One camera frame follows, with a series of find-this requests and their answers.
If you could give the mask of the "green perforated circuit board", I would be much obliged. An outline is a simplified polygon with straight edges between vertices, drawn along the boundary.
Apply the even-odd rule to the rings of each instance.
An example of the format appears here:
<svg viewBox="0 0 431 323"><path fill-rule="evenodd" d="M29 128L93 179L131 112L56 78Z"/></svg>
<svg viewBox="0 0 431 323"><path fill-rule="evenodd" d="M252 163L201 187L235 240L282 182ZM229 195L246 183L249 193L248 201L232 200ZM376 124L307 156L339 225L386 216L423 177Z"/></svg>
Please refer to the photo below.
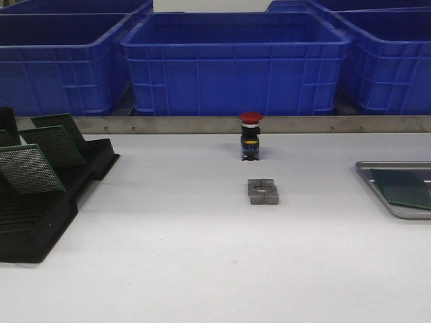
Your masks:
<svg viewBox="0 0 431 323"><path fill-rule="evenodd" d="M81 131L69 113L34 116L30 120L37 127L62 126L74 145L80 150L88 150L89 146Z"/></svg>
<svg viewBox="0 0 431 323"><path fill-rule="evenodd" d="M53 167L81 166L86 162L63 126L20 131L27 144L37 144Z"/></svg>
<svg viewBox="0 0 431 323"><path fill-rule="evenodd" d="M66 191L37 144L2 147L1 174L18 194Z"/></svg>
<svg viewBox="0 0 431 323"><path fill-rule="evenodd" d="M371 174L389 203L430 210L430 191L413 172L371 169Z"/></svg>

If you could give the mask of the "silver metal tray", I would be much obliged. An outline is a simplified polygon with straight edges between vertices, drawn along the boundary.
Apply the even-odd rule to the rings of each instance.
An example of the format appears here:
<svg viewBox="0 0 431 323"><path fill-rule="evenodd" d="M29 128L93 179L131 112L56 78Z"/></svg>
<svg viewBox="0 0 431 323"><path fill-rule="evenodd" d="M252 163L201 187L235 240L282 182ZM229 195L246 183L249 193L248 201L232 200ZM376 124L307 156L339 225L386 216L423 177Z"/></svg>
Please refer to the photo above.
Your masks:
<svg viewBox="0 0 431 323"><path fill-rule="evenodd" d="M378 185L374 182L371 170L397 170L412 172L418 179L423 180L430 190L430 162L426 161L358 161L357 173L367 183L371 191L378 197L386 209L395 217L408 220L430 220L430 210L396 205L386 200Z"/></svg>

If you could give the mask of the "black circuit board rack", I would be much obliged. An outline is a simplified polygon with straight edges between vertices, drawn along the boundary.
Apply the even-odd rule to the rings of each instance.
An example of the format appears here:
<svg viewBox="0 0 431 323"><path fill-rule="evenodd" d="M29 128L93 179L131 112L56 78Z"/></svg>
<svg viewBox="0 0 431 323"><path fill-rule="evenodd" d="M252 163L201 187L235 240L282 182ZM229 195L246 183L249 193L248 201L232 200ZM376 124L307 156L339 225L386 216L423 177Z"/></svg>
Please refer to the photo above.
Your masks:
<svg viewBox="0 0 431 323"><path fill-rule="evenodd" d="M109 139L86 141L86 164L53 167L65 192L18 194L1 174L1 261L39 263L77 215L78 198L102 180L118 160ZM1 108L1 148L30 145L20 135L13 109Z"/></svg>

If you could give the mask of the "red emergency stop button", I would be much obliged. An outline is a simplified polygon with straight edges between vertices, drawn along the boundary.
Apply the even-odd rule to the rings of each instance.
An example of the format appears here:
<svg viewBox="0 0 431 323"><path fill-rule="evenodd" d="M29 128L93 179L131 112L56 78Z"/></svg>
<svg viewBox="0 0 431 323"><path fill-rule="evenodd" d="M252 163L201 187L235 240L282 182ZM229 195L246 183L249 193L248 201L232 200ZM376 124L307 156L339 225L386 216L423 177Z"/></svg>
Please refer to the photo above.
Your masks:
<svg viewBox="0 0 431 323"><path fill-rule="evenodd" d="M242 161L259 160L259 135L261 133L260 120L263 115L258 112L243 112L239 119L242 121L241 148Z"/></svg>

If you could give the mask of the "grey metal clamp block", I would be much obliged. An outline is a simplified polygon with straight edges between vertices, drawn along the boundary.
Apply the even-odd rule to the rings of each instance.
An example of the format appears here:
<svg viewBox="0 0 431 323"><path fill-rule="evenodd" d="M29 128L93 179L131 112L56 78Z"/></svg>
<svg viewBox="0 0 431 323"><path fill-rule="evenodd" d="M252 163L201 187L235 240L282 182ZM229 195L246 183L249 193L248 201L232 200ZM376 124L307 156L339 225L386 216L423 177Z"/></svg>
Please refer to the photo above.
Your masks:
<svg viewBox="0 0 431 323"><path fill-rule="evenodd" d="M279 193L274 179L248 179L248 197L252 205L278 205Z"/></svg>

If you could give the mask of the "centre blue plastic crate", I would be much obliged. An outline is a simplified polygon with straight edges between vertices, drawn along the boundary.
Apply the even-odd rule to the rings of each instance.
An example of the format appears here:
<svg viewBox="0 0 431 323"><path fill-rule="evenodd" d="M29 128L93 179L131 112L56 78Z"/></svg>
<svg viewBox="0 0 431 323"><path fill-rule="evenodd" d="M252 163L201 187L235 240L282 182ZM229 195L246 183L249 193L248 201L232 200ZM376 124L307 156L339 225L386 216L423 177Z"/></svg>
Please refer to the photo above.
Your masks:
<svg viewBox="0 0 431 323"><path fill-rule="evenodd" d="M317 116L333 110L349 39L313 13L155 13L123 39L136 111Z"/></svg>

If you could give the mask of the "blue plastic crate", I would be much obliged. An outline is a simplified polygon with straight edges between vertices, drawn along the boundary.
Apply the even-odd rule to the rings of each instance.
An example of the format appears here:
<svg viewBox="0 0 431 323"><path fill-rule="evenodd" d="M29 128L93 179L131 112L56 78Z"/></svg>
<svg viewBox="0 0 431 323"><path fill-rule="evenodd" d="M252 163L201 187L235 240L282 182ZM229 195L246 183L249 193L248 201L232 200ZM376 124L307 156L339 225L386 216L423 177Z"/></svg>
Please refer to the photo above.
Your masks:
<svg viewBox="0 0 431 323"><path fill-rule="evenodd" d="M338 88L362 114L430 114L430 10L338 11L351 40Z"/></svg>
<svg viewBox="0 0 431 323"><path fill-rule="evenodd" d="M155 13L123 39L136 111L317 116L333 110L349 39L313 13Z"/></svg>
<svg viewBox="0 0 431 323"><path fill-rule="evenodd" d="M1 105L17 116L109 115L131 84L123 13L1 16Z"/></svg>

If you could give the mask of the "far right blue crate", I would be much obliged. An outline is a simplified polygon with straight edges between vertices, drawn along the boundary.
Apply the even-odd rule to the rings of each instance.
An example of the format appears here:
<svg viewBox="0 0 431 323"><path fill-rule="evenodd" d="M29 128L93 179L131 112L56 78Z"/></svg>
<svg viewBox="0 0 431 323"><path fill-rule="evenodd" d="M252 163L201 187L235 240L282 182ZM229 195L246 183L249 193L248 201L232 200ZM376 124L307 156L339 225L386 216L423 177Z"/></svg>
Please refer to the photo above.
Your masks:
<svg viewBox="0 0 431 323"><path fill-rule="evenodd" d="M430 1L272 1L266 12L430 9Z"/></svg>

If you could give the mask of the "left blue plastic crate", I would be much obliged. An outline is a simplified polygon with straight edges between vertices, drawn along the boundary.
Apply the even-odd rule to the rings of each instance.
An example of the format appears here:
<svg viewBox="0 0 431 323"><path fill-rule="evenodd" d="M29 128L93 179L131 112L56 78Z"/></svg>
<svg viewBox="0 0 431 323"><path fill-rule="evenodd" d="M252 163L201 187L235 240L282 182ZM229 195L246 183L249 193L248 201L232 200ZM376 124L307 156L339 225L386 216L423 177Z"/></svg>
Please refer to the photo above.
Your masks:
<svg viewBox="0 0 431 323"><path fill-rule="evenodd" d="M123 13L1 16L1 105L17 116L109 115L131 84Z"/></svg>

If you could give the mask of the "right blue plastic crate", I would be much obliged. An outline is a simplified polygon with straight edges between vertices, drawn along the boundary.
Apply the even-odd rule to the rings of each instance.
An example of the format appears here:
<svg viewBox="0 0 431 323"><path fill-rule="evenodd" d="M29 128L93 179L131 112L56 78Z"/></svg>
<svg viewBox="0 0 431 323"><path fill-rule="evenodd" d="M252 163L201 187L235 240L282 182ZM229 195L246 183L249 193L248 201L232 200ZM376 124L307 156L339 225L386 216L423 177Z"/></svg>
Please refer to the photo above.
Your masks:
<svg viewBox="0 0 431 323"><path fill-rule="evenodd" d="M430 10L338 11L351 40L338 88L362 114L430 114Z"/></svg>

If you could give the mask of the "far left blue crate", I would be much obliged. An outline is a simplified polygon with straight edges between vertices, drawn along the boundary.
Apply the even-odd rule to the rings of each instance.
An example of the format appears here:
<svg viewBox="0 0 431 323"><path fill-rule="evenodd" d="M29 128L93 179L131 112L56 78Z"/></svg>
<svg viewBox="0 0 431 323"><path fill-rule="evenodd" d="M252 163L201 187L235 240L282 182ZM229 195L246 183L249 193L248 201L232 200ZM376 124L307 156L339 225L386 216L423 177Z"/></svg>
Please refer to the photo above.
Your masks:
<svg viewBox="0 0 431 323"><path fill-rule="evenodd" d="M1 8L1 14L99 14L130 15L134 22L154 12L153 1L142 0L29 0Z"/></svg>

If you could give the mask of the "metal table edge rail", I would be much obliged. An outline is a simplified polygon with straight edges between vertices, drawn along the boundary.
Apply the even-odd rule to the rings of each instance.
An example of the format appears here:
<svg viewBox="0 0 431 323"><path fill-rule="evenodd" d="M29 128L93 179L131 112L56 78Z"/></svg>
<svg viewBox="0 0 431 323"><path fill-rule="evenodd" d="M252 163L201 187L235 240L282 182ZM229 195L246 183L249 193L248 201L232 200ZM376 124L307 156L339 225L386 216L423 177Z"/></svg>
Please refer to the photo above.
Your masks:
<svg viewBox="0 0 431 323"><path fill-rule="evenodd" d="M75 117L85 135L236 134L236 116ZM267 116L263 134L295 133L429 133L429 116Z"/></svg>

